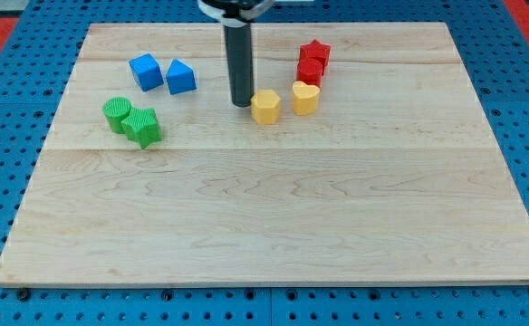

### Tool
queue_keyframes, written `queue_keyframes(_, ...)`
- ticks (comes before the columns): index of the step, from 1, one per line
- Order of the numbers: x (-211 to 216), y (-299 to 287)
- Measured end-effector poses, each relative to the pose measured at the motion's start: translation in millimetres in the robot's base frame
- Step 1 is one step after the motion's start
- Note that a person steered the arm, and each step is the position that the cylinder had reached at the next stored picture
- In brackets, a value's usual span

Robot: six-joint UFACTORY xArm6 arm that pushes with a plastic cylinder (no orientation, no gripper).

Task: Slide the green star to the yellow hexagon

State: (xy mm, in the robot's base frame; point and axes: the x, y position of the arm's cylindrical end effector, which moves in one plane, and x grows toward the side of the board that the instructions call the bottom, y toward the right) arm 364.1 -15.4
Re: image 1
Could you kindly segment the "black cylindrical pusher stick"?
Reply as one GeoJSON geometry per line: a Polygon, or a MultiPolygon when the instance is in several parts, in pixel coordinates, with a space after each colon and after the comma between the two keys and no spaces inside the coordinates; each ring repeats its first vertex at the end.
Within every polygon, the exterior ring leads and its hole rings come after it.
{"type": "Polygon", "coordinates": [[[225,26],[224,36],[231,101],[237,107],[247,107],[254,94],[251,25],[225,26]]]}

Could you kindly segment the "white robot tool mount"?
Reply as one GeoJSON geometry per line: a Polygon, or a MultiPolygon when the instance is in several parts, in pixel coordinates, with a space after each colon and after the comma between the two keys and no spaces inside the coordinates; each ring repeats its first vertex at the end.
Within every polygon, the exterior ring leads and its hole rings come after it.
{"type": "Polygon", "coordinates": [[[226,27],[243,27],[268,11],[274,0],[198,0],[202,13],[226,27]]]}

